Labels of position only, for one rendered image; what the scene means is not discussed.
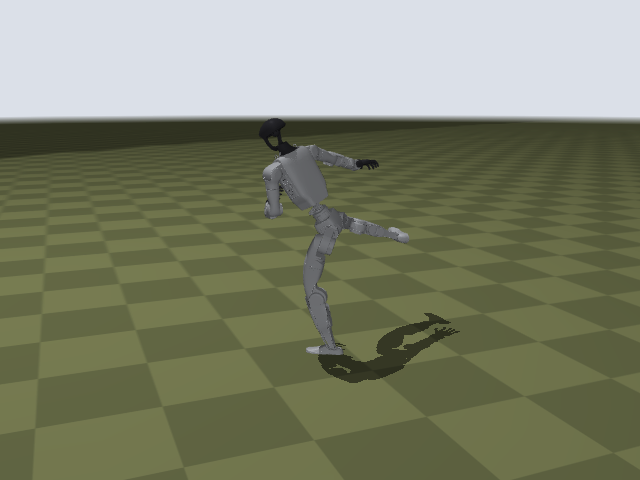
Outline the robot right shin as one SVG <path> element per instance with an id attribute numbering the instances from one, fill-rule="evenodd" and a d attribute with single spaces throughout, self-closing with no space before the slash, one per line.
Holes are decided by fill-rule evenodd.
<path id="1" fill-rule="evenodd" d="M 392 239 L 396 239 L 395 237 L 396 235 L 399 235 L 398 233 L 389 231 L 384 229 L 382 226 L 365 221 L 365 220 L 361 220 L 358 218 L 353 218 L 353 221 L 360 223 L 360 224 L 364 224 L 366 225 L 366 230 L 363 231 L 364 234 L 370 235 L 370 236 L 374 236 L 374 237 L 388 237 L 388 238 L 392 238 Z"/>

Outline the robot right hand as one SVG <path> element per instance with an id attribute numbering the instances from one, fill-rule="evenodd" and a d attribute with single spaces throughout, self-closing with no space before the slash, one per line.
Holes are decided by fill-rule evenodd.
<path id="1" fill-rule="evenodd" d="M 359 160 L 359 161 L 356 162 L 356 166 L 358 168 L 361 167 L 360 169 L 362 169 L 363 165 L 366 165 L 369 170 L 370 170 L 370 166 L 369 165 L 371 165 L 373 169 L 374 169 L 374 166 L 375 166 L 375 168 L 379 167 L 379 164 L 378 164 L 378 162 L 376 160 L 369 160 L 369 159 L 364 159 L 364 160 L 356 159 L 356 160 Z"/>

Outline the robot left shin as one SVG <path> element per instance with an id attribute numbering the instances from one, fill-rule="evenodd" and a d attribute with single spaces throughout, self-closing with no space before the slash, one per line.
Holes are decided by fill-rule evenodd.
<path id="1" fill-rule="evenodd" d="M 332 333 L 332 318 L 328 303 L 325 303 L 324 297 L 320 293 L 312 293 L 309 297 L 305 297 L 307 307 L 309 309 L 312 320 L 320 332 L 320 335 L 328 349 L 335 349 L 335 341 Z M 327 343 L 326 343 L 326 341 Z M 327 346 L 328 344 L 328 346 Z M 334 346 L 335 345 L 335 346 Z M 334 349 L 331 349 L 334 348 Z"/>

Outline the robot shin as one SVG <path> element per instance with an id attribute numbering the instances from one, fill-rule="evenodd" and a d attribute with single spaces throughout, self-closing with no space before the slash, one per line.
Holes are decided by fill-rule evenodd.
<path id="1" fill-rule="evenodd" d="M 370 235 L 370 236 L 374 236 L 374 237 L 388 237 L 388 238 L 392 238 L 392 239 L 396 239 L 395 237 L 396 235 L 399 235 L 398 233 L 389 231 L 384 229 L 382 226 L 365 221 L 365 220 L 361 220 L 358 218 L 353 218 L 353 221 L 360 223 L 360 224 L 364 224 L 366 225 L 366 230 L 363 231 L 364 234 Z"/>
<path id="2" fill-rule="evenodd" d="M 320 293 L 312 293 L 309 297 L 305 297 L 307 307 L 309 309 L 312 320 L 320 332 L 320 335 L 328 349 L 335 349 L 335 341 L 332 333 L 332 318 L 328 303 L 325 303 L 324 297 Z M 326 343 L 326 341 L 327 343 Z M 328 344 L 328 346 L 327 346 Z M 335 345 L 335 346 L 334 346 Z M 334 349 L 331 349 L 334 348 Z"/>

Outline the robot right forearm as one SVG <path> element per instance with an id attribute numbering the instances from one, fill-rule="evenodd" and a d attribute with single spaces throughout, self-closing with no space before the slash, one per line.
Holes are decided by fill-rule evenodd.
<path id="1" fill-rule="evenodd" d="M 335 166 L 343 167 L 343 168 L 346 168 L 346 169 L 351 169 L 352 171 L 356 171 L 356 170 L 359 170 L 361 168 L 361 167 L 358 168 L 356 166 L 356 162 L 359 161 L 359 160 L 354 160 L 352 158 L 345 157 L 345 156 L 343 156 L 341 154 L 338 154 L 338 153 L 335 153 L 335 152 L 331 152 L 331 151 L 328 151 L 328 152 L 330 154 L 337 155 L 337 161 L 334 164 Z"/>

